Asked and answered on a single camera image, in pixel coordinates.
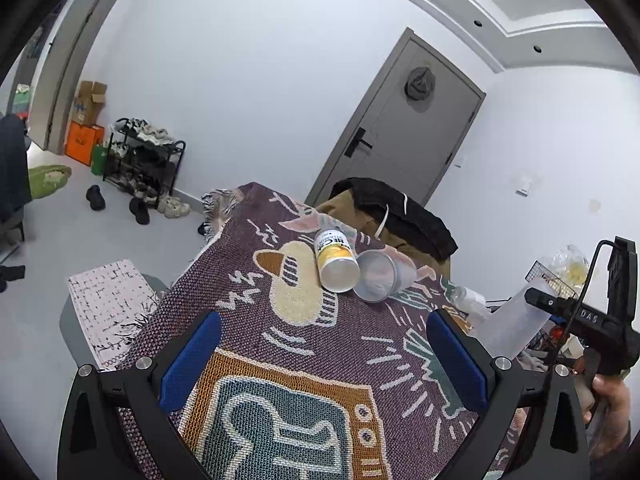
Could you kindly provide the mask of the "person's right hand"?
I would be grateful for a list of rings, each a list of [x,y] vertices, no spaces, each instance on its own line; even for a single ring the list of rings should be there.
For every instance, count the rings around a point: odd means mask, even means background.
[[[589,455],[602,458],[626,442],[630,431],[630,390],[620,376],[595,374],[588,387],[596,401],[582,409]]]

